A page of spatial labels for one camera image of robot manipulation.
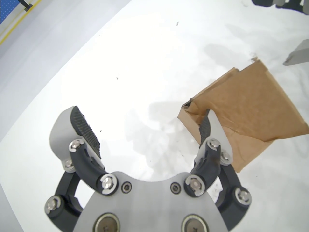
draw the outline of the gray metal plate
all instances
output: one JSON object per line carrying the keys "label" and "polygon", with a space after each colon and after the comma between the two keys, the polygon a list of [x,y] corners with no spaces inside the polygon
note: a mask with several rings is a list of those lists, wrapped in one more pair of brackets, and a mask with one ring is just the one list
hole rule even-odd
{"label": "gray metal plate", "polygon": [[[225,223],[207,192],[198,198],[190,197],[183,189],[189,173],[181,173],[165,181],[146,182],[133,179],[122,172],[113,173],[118,190],[111,196],[95,192],[87,203],[75,226],[74,232],[92,232],[98,217],[104,213],[115,214],[121,232],[177,232],[189,214],[202,217],[210,232],[227,232]],[[132,184],[128,194],[121,191],[125,181]],[[172,182],[181,185],[181,192],[174,195]]]}
{"label": "gray metal plate", "polygon": [[200,149],[198,150],[197,156],[195,158],[195,162],[198,164],[201,158],[205,156],[206,151],[206,142],[209,139],[217,139],[221,143],[221,149],[225,150],[229,156],[229,163],[233,162],[233,150],[231,144],[213,110],[210,110],[208,113],[209,124],[211,125],[211,134],[208,136],[205,141],[202,143]]}

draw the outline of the black linkage arm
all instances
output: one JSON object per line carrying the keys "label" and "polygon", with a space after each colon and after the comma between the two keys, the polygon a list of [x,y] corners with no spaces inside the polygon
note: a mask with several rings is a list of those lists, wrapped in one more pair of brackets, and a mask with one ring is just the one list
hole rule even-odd
{"label": "black linkage arm", "polygon": [[242,187],[232,165],[221,166],[219,179],[222,184],[223,191],[220,192],[216,206],[221,213],[228,231],[231,231],[245,216],[251,200],[248,203],[240,203],[236,198],[237,190],[247,192],[247,189]]}
{"label": "black linkage arm", "polygon": [[76,173],[65,172],[55,195],[45,205],[48,218],[63,232],[73,232],[83,211],[78,199],[74,197],[79,181],[80,178]]}

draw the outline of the gripper fingertip pad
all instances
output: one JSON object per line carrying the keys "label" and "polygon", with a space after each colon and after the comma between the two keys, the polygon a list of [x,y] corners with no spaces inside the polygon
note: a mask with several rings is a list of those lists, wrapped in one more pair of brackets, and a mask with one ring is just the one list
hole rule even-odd
{"label": "gripper fingertip pad", "polygon": [[94,134],[91,127],[88,125],[84,115],[80,112],[77,106],[74,106],[71,112],[71,124],[75,129],[76,133],[83,136],[85,140],[89,143],[90,147],[94,152],[100,156],[100,143]]}

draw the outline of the torn cardboard flap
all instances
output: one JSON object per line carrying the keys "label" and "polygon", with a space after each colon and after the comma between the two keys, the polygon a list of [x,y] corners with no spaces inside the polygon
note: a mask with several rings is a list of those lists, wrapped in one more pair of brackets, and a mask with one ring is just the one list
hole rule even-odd
{"label": "torn cardboard flap", "polygon": [[242,71],[231,69],[181,108],[179,119],[200,144],[206,109],[216,113],[233,148],[240,172],[274,140],[309,133],[283,89],[259,60]]}

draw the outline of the white floor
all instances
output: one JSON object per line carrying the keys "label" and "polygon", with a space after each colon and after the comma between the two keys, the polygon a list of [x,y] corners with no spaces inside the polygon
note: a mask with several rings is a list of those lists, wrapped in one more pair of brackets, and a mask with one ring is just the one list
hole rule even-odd
{"label": "white floor", "polygon": [[[198,148],[176,118],[181,105],[252,56],[309,123],[309,63],[282,65],[308,33],[309,17],[251,0],[130,2],[61,68],[0,144],[0,181],[23,230],[57,231],[43,206],[63,173],[48,140],[64,109],[78,105],[85,114],[108,171],[167,179],[190,171]],[[56,47],[49,52],[60,52]],[[277,141],[239,174],[253,203],[233,231],[308,230],[308,140]],[[91,194],[80,185],[82,206]]]}

